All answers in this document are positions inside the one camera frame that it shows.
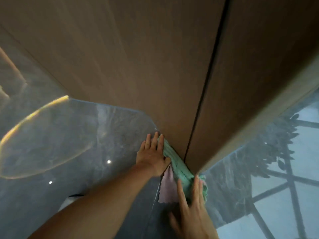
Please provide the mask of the person's right hand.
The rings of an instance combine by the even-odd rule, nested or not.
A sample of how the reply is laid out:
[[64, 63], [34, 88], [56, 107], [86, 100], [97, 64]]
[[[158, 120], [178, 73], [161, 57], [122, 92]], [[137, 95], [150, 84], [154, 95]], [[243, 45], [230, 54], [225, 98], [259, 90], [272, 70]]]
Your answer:
[[177, 235], [182, 239], [220, 239], [205, 204], [202, 209], [196, 209], [192, 199], [191, 205], [188, 205], [180, 179], [177, 182], [177, 192], [181, 214], [180, 225], [183, 230], [183, 234]]

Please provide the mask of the person's left hand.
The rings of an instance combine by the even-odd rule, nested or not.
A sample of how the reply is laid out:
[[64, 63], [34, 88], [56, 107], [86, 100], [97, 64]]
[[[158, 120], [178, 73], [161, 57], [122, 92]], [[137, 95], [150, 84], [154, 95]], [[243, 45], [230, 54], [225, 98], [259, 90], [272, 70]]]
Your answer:
[[152, 150], [152, 139], [151, 134], [146, 136], [145, 150], [140, 152], [140, 148], [137, 152], [136, 164], [145, 167], [150, 171], [152, 177], [161, 176], [167, 167], [163, 167], [164, 159], [164, 135], [159, 134], [157, 150]]

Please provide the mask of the green microfibre cloth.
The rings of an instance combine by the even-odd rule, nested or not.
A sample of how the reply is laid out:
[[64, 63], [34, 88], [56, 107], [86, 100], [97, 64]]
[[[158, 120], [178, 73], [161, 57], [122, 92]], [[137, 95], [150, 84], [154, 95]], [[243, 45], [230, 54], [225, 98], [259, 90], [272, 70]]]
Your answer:
[[176, 182], [178, 182], [179, 179], [181, 180], [183, 192], [185, 194], [186, 199], [192, 201], [193, 182], [195, 175], [193, 175], [193, 173], [188, 169], [184, 161], [180, 158], [178, 153], [170, 146], [166, 139], [164, 139], [163, 154], [165, 157], [171, 158], [174, 179]]

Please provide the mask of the person's left forearm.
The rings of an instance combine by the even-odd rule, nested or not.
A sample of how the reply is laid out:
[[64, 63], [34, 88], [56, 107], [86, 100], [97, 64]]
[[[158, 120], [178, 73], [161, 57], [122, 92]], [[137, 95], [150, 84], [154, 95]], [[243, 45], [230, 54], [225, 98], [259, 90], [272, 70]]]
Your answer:
[[138, 163], [55, 214], [28, 239], [113, 239], [136, 196], [166, 165]]

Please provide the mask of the pink cloth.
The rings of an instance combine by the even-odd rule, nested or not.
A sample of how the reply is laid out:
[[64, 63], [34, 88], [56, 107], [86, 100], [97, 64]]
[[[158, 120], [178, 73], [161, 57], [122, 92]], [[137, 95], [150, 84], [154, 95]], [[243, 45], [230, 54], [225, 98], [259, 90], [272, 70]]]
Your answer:
[[177, 182], [174, 179], [174, 173], [171, 164], [167, 167], [162, 176], [158, 202], [166, 204], [179, 202]]

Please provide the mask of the wide brown wooden cabinet door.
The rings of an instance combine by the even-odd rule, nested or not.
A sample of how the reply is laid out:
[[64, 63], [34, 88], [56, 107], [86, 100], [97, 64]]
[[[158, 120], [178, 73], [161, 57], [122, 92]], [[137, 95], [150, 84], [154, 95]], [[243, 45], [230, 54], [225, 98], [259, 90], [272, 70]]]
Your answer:
[[0, 27], [74, 98], [145, 112], [184, 157], [225, 0], [0, 0]]

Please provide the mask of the light wooden cabinet side panel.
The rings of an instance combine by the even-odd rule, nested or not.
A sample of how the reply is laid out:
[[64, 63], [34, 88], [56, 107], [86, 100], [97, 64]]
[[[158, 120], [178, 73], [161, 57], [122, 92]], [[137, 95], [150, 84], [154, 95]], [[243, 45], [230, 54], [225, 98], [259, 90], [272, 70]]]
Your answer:
[[218, 161], [234, 152], [236, 149], [250, 141], [258, 132], [271, 123], [277, 116], [287, 109], [305, 99], [319, 88], [319, 69], [303, 70], [270, 104], [266, 105], [247, 125], [229, 139], [213, 155], [208, 156], [208, 161], [204, 162], [196, 173], [204, 172]]

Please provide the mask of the narrow brown wooden cabinet door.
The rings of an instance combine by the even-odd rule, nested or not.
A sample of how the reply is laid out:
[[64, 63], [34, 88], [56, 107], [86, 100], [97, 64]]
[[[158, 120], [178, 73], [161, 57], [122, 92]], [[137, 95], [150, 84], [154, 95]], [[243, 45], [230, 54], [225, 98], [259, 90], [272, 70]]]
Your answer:
[[195, 174], [300, 72], [319, 69], [319, 0], [231, 0], [216, 55], [186, 154]]

